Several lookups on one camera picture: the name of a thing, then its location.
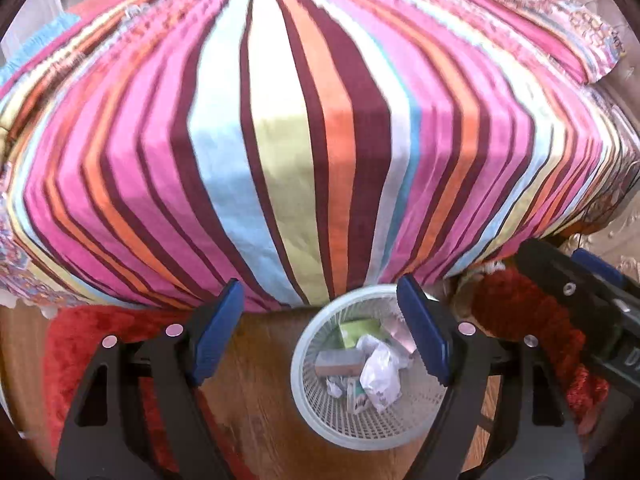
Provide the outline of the red fluffy left slipper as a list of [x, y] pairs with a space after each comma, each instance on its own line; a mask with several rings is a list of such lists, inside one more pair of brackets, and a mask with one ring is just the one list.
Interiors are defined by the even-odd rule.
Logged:
[[239, 318], [226, 300], [61, 311], [44, 364], [56, 478], [253, 478], [198, 392]]

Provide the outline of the striped colourful bed cover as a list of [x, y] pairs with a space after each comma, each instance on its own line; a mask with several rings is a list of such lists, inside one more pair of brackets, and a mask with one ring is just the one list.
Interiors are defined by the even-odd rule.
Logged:
[[1, 288], [254, 312], [608, 223], [636, 40], [578, 84], [471, 0], [86, 0], [1, 71]]

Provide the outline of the red fluffy right slipper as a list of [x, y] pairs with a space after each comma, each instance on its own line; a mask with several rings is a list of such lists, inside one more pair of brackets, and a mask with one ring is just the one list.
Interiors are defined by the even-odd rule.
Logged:
[[590, 434], [610, 385], [582, 362], [586, 337], [572, 325], [568, 311], [529, 278], [506, 269], [484, 276], [477, 284], [472, 315], [497, 338], [521, 341], [532, 335], [538, 339], [574, 414], [578, 434]]

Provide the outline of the pink white toilet cover packet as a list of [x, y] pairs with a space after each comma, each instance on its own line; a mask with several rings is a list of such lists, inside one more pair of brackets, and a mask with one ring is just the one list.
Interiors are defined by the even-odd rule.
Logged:
[[394, 344], [404, 350], [409, 356], [416, 352], [416, 342], [410, 333], [406, 322], [397, 315], [389, 315], [382, 319], [381, 326]]

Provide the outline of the large white paper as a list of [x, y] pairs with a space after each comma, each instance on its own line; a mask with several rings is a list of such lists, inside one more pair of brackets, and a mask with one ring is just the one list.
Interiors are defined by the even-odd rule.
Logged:
[[370, 335], [362, 336], [356, 348], [367, 357], [360, 384], [375, 411], [383, 413], [401, 397], [400, 372], [412, 367], [413, 359], [396, 344]]

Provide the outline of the teal white small box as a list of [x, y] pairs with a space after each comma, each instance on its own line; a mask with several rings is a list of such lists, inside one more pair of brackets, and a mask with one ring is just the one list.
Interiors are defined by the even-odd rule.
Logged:
[[371, 401], [357, 377], [346, 378], [347, 413], [359, 415], [371, 407]]

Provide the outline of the cream carved nightstand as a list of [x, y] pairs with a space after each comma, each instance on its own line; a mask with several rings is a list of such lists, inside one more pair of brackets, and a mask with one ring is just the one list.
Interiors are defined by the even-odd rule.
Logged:
[[640, 278], [640, 202], [639, 195], [604, 229], [584, 235], [574, 234], [561, 245], [564, 254], [571, 255], [584, 248], [623, 274]]

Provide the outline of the small white paper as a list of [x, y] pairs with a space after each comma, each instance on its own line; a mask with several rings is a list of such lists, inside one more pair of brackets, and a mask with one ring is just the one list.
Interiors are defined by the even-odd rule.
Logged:
[[341, 399], [346, 392], [343, 378], [332, 376], [326, 378], [326, 392], [333, 399]]

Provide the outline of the white grey carton box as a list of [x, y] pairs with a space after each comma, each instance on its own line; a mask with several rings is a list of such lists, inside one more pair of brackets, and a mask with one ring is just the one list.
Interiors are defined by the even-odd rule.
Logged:
[[314, 371], [319, 377], [359, 376], [366, 355], [356, 348], [322, 350], [314, 361]]

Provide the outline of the floral pink pillow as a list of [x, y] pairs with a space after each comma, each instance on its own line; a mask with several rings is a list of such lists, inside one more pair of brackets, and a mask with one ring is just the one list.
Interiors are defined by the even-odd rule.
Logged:
[[595, 84], [624, 55], [614, 27], [575, 0], [471, 0], [548, 54], [578, 84]]

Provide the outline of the white mesh waste basket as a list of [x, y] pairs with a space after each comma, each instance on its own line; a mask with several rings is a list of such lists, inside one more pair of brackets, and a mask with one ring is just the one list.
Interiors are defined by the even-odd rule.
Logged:
[[354, 290], [319, 311], [296, 344], [291, 390], [314, 432], [355, 451], [426, 436], [446, 393], [418, 356], [394, 285]]

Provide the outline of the green cardboard box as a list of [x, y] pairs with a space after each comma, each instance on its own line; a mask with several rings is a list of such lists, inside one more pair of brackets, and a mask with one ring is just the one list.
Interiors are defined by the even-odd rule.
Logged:
[[360, 318], [338, 324], [343, 347], [355, 348], [362, 336], [370, 335], [383, 340], [386, 337], [385, 330], [377, 318]]

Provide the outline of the red fluffy slipper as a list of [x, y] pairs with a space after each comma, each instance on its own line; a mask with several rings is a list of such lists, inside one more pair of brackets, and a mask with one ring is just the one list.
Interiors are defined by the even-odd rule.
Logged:
[[44, 364], [56, 478], [253, 478], [198, 392], [239, 318], [226, 300], [61, 311]]
[[582, 362], [586, 337], [572, 325], [568, 311], [529, 278], [506, 269], [484, 276], [477, 284], [472, 315], [497, 338], [521, 341], [532, 335], [538, 339], [574, 414], [578, 434], [590, 434], [610, 385]]

